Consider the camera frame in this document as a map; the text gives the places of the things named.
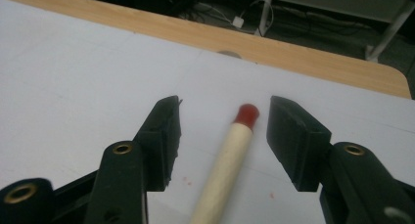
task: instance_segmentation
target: dark floor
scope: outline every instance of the dark floor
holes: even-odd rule
[[[193,9],[180,17],[215,26],[237,29],[229,21],[240,16],[243,10],[230,8],[223,3],[204,1],[195,4]],[[243,14],[245,20],[241,32],[256,29],[261,5],[249,7]],[[322,16],[319,12],[291,10],[287,6],[274,8],[274,22],[265,37],[298,44],[322,51],[364,60],[366,45],[375,45],[381,31],[367,23],[356,22],[353,18],[333,19],[333,15]],[[412,99],[415,99],[415,42],[397,35],[379,57],[379,63],[394,67],[407,77]]]

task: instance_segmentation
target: white surface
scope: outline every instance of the white surface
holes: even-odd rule
[[[172,181],[150,193],[150,221],[186,223],[243,103],[253,143],[222,223],[323,223],[318,194],[297,193],[269,149],[269,100],[297,101],[333,133],[371,149],[415,185],[415,104],[0,0],[0,187],[44,177],[55,188],[98,168],[177,94],[182,138]]]

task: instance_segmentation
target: wooden stick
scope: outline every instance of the wooden stick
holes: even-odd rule
[[[193,212],[191,224],[219,222],[232,187],[241,170],[253,136],[254,123],[258,116],[259,111],[255,106],[242,105],[240,107],[205,183],[202,195]]]

